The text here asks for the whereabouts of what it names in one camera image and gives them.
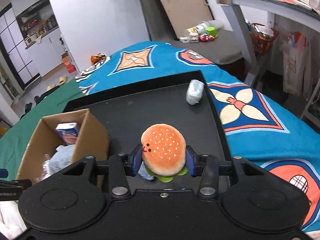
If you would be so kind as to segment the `fluffy grey-blue plush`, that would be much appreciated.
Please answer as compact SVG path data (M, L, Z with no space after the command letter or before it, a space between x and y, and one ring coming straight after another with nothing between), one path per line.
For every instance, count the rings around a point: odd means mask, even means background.
M71 164L75 144L60 145L56 148L56 152L47 161L46 168L49 175L55 174Z

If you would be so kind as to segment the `brown cardboard box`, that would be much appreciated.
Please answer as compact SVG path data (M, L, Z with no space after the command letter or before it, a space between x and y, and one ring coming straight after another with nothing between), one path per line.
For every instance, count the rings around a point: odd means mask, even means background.
M54 154L58 146L65 144L56 127L68 122L75 122L80 126L78 137L73 140L75 149L71 156L72 163L87 155L92 155L97 160L106 159L110 146L108 131L89 109L44 116L26 146L17 180L30 179L32 184L39 181L44 161Z

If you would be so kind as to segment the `blue tissue pack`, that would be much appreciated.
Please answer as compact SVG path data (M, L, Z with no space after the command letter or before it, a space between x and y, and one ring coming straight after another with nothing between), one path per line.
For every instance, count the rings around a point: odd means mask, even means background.
M76 122L60 123L55 130L68 145L74 145L79 135L80 126Z

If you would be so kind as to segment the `burger plush toy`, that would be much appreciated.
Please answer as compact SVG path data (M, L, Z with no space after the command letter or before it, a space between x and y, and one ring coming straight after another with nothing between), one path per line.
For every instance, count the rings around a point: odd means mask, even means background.
M188 172L183 135L168 124L154 124L141 137L142 160L148 174L168 183Z

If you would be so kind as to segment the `white soft bundle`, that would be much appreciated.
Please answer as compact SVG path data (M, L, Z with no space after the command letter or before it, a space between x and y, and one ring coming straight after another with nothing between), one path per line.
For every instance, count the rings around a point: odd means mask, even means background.
M187 89L185 100L189 105L195 105L202 99L204 83L199 80L191 80Z

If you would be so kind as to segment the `white bedding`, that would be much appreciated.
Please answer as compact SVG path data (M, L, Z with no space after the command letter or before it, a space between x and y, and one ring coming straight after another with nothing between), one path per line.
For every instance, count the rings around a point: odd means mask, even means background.
M27 227L18 211L16 201L1 202L1 234L7 239L15 239L25 232Z

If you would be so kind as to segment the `green cloth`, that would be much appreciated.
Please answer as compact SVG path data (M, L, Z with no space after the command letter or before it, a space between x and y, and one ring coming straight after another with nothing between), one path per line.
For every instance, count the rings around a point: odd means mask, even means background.
M63 112L67 103L84 96L76 81L72 79L52 94L48 95L38 105L33 107L20 121L0 139L1 168L8 171L6 180L16 178L26 146L39 120L48 115Z

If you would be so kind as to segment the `blue patterned blanket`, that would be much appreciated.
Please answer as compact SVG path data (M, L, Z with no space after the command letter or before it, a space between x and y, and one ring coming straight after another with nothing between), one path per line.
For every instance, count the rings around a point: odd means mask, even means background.
M88 95L195 70L204 75L231 153L301 189L310 200L302 229L319 230L319 134L199 53L168 43L140 42L93 64L75 79L80 90Z

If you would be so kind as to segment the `black shallow tray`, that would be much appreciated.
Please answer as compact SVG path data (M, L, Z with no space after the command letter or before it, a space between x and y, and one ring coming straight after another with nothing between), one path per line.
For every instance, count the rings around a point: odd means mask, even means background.
M140 81L69 101L64 111L89 109L109 133L110 155L131 153L149 126L169 124L182 133L198 155L230 160L209 89L204 89L202 99L193 106L185 100L191 80L205 81L200 71Z

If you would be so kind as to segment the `orange cardboard box on floor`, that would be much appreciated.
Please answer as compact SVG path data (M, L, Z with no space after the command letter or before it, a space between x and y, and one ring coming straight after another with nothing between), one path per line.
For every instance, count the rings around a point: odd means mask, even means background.
M69 73L75 72L75 71L76 71L75 65L72 64L71 59L70 59L68 53L67 53L67 52L63 53L63 54L61 55L61 57L62 57L62 59L61 59L61 60L62 60L62 63L65 65L67 71L68 71Z

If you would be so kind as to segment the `orange bag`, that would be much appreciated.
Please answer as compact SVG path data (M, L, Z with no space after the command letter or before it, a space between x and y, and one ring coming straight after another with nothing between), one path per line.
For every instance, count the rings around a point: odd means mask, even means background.
M91 64L96 64L97 62L103 61L107 58L106 54L99 53L97 55L92 55L90 60Z

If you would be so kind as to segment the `grey bench mat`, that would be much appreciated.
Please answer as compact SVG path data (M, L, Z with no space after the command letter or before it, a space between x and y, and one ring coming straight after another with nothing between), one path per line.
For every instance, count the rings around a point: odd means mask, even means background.
M235 40L234 33L219 29L218 35L217 39L209 42L182 43L177 40L168 40L167 42L176 48L191 49L218 66L244 65L244 58Z

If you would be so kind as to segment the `red basket under desk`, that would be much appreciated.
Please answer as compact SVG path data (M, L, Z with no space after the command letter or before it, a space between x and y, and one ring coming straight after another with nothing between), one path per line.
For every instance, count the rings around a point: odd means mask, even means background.
M272 28L273 35L266 37L262 33L258 32L258 27L265 27L260 23L252 23L252 31L250 33L250 37L252 40L254 52L256 56L264 56L267 52L269 52L273 46L274 41L277 39L279 35L279 31Z

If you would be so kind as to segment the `small items on bench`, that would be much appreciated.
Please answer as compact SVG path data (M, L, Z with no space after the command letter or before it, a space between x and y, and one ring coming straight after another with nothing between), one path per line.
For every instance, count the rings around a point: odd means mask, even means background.
M185 29L184 35L178 39L182 43L214 41L219 36L217 30L223 26L224 23L221 20L203 21L194 27Z

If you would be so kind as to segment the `grey desk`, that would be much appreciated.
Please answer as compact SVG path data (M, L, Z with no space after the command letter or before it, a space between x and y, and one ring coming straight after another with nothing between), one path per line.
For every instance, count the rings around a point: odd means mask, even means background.
M252 86L260 72L260 59L255 56L253 43L245 20L274 26L276 16L282 16L319 32L319 16L304 5L278 0L216 0L221 6L228 24L234 31L236 44L245 60L247 75L245 84Z

